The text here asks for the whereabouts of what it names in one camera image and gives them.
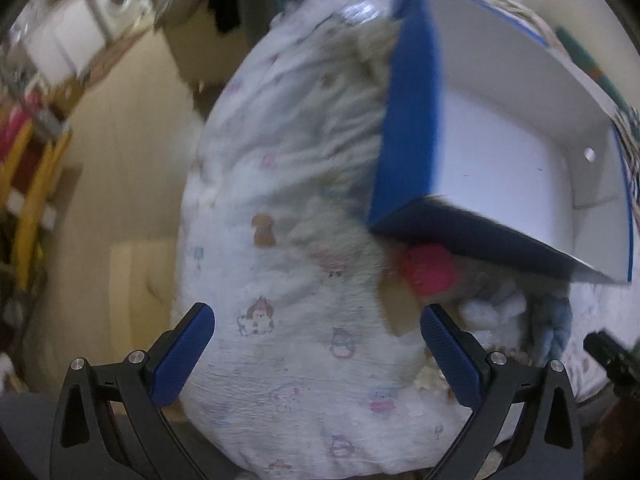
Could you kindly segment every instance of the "wall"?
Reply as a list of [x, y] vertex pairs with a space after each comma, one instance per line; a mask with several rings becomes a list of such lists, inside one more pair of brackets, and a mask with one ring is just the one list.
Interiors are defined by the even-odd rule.
[[640, 56], [604, 0], [523, 0], [590, 52], [629, 105], [640, 108]]

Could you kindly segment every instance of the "white patterned sheet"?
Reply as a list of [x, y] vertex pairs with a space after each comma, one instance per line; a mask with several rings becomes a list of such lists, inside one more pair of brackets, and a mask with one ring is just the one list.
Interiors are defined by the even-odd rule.
[[[265, 479], [433, 466], [470, 413], [416, 389], [424, 342], [418, 330], [393, 336], [378, 304], [385, 251], [364, 221], [385, 89], [332, 16], [358, 1], [305, 0], [258, 44], [207, 121], [184, 190], [174, 320], [204, 301], [216, 329], [181, 399]], [[604, 384], [582, 338], [606, 326], [631, 344], [637, 288], [572, 286], [564, 361], [578, 398]]]

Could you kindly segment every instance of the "open cardboard box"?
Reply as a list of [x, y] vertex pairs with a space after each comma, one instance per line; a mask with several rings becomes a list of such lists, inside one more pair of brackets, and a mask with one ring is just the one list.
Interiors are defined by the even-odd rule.
[[394, 15], [372, 231], [555, 278], [630, 281], [608, 96], [477, 0], [394, 0]]

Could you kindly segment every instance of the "blue cloth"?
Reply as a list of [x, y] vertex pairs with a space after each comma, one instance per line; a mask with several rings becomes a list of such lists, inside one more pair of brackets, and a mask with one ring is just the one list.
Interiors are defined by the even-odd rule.
[[544, 366], [551, 359], [560, 359], [571, 337], [574, 314], [567, 298], [544, 294], [532, 302], [530, 330], [532, 346], [529, 355], [536, 366]]

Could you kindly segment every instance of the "black tool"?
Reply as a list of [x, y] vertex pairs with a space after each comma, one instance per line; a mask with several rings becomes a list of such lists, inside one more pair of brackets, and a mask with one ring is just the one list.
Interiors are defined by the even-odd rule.
[[525, 403], [520, 420], [492, 480], [582, 478], [574, 394], [560, 361], [537, 368], [512, 363], [500, 352], [487, 353], [439, 305], [424, 309], [420, 330], [456, 399], [473, 410], [428, 479], [472, 480], [517, 402]]
[[177, 399], [214, 331], [212, 309], [196, 303], [148, 352], [91, 366], [74, 359], [53, 429], [52, 480], [143, 480], [130, 467], [111, 402], [124, 405], [149, 462], [162, 480], [206, 478], [160, 412]]
[[640, 400], [640, 359], [626, 350], [607, 332], [591, 332], [583, 347], [607, 372], [613, 392], [622, 399]]

